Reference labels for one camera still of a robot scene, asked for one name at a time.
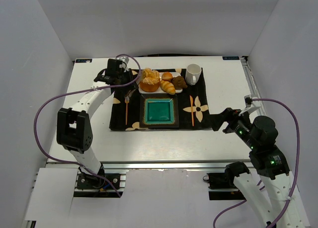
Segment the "metal serving tongs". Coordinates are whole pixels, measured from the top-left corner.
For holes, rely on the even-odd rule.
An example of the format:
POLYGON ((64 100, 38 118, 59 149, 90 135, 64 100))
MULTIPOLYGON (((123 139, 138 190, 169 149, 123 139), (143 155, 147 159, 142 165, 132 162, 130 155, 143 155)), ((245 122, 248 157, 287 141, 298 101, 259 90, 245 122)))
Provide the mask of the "metal serving tongs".
POLYGON ((138 79, 131 84, 125 94, 125 103, 128 104, 130 102, 130 99, 133 95, 133 93, 139 88, 139 83, 143 80, 143 78, 146 76, 146 70, 140 70, 141 74, 138 76, 138 79))

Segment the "large sugared ring bread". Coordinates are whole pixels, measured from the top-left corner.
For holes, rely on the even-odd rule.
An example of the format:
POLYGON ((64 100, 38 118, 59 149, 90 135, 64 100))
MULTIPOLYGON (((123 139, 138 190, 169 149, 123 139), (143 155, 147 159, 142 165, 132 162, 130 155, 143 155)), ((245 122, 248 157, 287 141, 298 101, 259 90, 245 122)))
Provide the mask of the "large sugared ring bread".
POLYGON ((139 83, 139 87, 147 92, 154 92, 159 88, 160 76, 159 72, 150 68, 145 68, 146 76, 139 83))

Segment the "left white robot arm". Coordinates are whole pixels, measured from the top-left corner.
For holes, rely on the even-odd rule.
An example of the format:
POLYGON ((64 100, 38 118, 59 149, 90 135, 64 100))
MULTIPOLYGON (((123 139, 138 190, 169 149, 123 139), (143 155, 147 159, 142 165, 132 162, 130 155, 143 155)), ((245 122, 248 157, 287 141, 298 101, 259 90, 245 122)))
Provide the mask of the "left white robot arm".
POLYGON ((91 91, 70 108, 61 108, 57 116, 57 143, 69 151, 86 174, 102 176, 102 163, 96 158, 92 148, 93 133, 90 119, 109 98, 114 89, 131 89, 137 86, 132 71, 128 68, 129 57, 120 55, 107 61, 93 80, 91 91))

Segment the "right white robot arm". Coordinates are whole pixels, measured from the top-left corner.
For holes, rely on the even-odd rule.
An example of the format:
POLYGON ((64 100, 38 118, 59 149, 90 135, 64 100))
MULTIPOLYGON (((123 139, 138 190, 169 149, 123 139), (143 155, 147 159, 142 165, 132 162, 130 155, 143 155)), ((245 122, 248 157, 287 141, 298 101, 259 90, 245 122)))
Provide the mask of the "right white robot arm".
POLYGON ((236 134, 249 148, 249 158, 268 193, 265 197, 254 182, 243 162, 226 166, 225 176, 245 197, 263 228, 304 227, 298 206, 292 198, 295 177, 283 153, 276 146, 278 131, 275 122, 267 116, 249 119, 247 111, 225 109, 210 116, 212 129, 218 131, 224 123, 225 134, 236 134))

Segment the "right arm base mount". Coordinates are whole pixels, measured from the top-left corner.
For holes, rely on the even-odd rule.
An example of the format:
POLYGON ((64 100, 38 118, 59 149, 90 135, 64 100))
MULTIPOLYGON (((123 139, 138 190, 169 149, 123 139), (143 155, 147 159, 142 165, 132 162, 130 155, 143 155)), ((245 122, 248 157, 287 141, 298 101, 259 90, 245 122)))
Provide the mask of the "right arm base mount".
POLYGON ((250 187, 257 187, 248 167, 241 161, 228 164, 224 172, 207 173, 202 179, 208 184, 210 201, 244 200, 240 188, 249 191, 250 187))

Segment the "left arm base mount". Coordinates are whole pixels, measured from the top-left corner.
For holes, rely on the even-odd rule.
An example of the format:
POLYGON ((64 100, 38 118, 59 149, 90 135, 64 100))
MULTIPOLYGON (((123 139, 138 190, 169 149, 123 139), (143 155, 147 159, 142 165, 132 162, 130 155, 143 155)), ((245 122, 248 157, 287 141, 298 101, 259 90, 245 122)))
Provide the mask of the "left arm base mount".
POLYGON ((100 170, 99 175, 103 175, 106 180, 79 169, 73 196, 75 198, 119 198, 118 194, 123 195, 126 174, 100 170))

